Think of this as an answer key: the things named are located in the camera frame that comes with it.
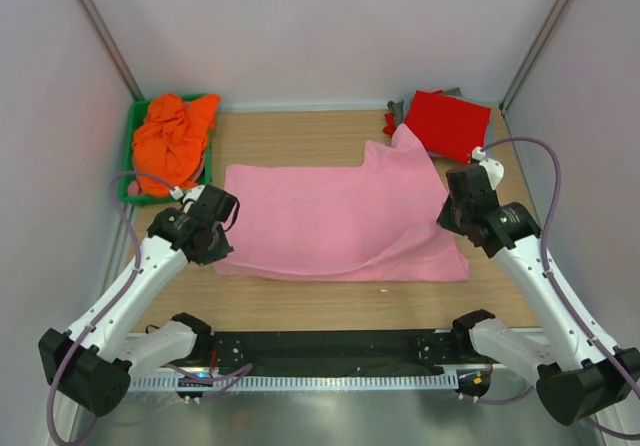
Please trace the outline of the pink t shirt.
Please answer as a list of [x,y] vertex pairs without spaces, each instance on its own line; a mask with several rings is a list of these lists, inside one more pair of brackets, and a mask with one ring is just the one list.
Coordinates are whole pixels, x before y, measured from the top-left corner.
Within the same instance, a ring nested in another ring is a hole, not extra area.
[[301,281],[460,282],[468,261],[437,223],[447,191],[406,126],[367,141],[355,167],[231,165],[240,201],[221,276]]

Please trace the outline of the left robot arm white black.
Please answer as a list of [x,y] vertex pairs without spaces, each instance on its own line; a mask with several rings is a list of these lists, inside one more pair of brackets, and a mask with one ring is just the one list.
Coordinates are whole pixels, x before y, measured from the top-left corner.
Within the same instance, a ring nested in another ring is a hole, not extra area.
[[204,364],[213,333],[204,321],[178,313],[138,338],[132,327],[161,290],[188,264],[206,266],[233,250],[226,233],[239,200],[213,185],[179,196],[158,213],[134,257],[99,300],[65,331],[49,329],[38,343],[47,382],[96,417],[111,413],[132,382],[170,363]]

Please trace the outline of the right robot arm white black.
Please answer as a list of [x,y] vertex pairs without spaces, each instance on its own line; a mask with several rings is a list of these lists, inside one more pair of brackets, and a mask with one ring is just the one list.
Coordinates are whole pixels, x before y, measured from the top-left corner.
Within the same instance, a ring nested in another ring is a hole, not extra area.
[[628,397],[639,379],[639,352],[621,348],[588,312],[542,244],[527,208],[502,205],[496,185],[504,172],[493,160],[452,168],[441,227],[481,248],[511,278],[539,320],[542,345],[478,310],[455,320],[452,353],[472,362],[498,361],[531,384],[546,411],[571,425]]

